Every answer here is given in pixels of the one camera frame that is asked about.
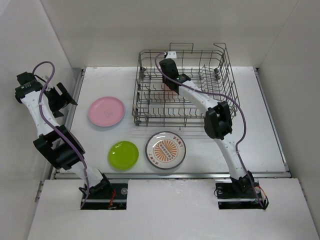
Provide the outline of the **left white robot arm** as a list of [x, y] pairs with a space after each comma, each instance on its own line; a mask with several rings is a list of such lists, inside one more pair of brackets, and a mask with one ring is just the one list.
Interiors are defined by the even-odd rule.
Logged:
[[83, 162], [85, 150], [75, 136], [57, 118], [63, 114], [60, 109], [68, 104], [76, 105], [64, 85], [59, 82], [56, 87], [48, 85], [43, 90], [43, 83], [31, 72], [17, 76], [19, 87], [15, 88], [15, 98], [25, 105], [37, 129], [35, 148], [56, 169], [70, 170], [85, 182], [80, 188], [83, 194], [93, 198], [107, 198], [113, 187], [107, 177], [98, 169], [92, 169]]

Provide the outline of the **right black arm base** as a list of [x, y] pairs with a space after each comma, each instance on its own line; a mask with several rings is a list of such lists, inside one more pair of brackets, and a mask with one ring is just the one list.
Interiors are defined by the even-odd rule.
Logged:
[[249, 184], [249, 190], [236, 192], [231, 182], [217, 181], [214, 195], [220, 210], [266, 210], [269, 206], [269, 199], [258, 182], [254, 183], [254, 188]]

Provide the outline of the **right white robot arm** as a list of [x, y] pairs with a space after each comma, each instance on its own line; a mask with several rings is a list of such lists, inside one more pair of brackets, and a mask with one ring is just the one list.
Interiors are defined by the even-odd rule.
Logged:
[[204, 131], [218, 145], [228, 166], [232, 182], [232, 193], [243, 197], [253, 189], [254, 178], [239, 155], [238, 143], [234, 143], [232, 117], [227, 101], [217, 101], [208, 92], [202, 91], [186, 74], [179, 74], [175, 61], [171, 58], [156, 64], [162, 74], [162, 82], [170, 90], [191, 102], [204, 114]]

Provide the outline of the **blue plastic plate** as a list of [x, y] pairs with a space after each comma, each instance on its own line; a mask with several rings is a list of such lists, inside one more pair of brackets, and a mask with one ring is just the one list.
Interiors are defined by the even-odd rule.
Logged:
[[91, 126], [93, 129], [97, 130], [97, 131], [108, 131], [108, 130], [112, 130], [112, 129], [116, 128], [119, 124], [120, 124], [120, 123], [118, 122], [118, 123], [113, 124], [113, 125], [108, 125], [108, 126], [104, 126], [104, 125], [103, 125], [103, 126], [100, 126], [100, 125], [96, 125], [96, 124], [91, 123], [90, 126]]

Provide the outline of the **green plastic plate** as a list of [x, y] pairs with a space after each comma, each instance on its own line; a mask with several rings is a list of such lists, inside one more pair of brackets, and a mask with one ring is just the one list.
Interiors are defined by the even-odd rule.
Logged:
[[116, 170], [126, 171], [132, 168], [138, 161], [139, 150], [130, 141], [119, 141], [109, 150], [107, 159]]

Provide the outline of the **pink plastic plate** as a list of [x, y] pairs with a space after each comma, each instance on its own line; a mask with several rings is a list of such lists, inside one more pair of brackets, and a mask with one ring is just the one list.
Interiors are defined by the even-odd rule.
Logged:
[[111, 126], [122, 120], [125, 111], [125, 105], [121, 100], [113, 96], [104, 96], [90, 105], [87, 115], [92, 124]]

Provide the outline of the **grey wire dish rack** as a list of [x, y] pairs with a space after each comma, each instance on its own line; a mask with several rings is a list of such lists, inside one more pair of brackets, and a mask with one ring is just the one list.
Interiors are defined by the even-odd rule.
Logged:
[[[172, 58], [180, 75], [193, 89], [178, 94], [163, 81], [160, 61]], [[207, 108], [227, 102], [230, 116], [240, 105], [230, 57], [225, 43], [195, 49], [192, 43], [170, 43], [165, 50], [145, 49], [138, 55], [132, 103], [133, 121], [144, 127], [201, 127]]]

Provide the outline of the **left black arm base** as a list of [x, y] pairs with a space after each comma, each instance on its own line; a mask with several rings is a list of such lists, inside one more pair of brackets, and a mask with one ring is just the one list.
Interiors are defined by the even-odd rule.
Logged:
[[110, 193], [99, 192], [97, 195], [89, 196], [85, 200], [85, 189], [80, 187], [82, 193], [81, 205], [84, 203], [82, 210], [126, 210], [128, 183], [112, 183], [113, 191]]

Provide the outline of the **orange patterned plate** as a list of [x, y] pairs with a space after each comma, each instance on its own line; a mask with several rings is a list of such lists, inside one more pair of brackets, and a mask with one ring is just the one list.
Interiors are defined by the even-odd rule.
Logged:
[[172, 92], [172, 90], [165, 84], [163, 85], [163, 88], [166, 92]]

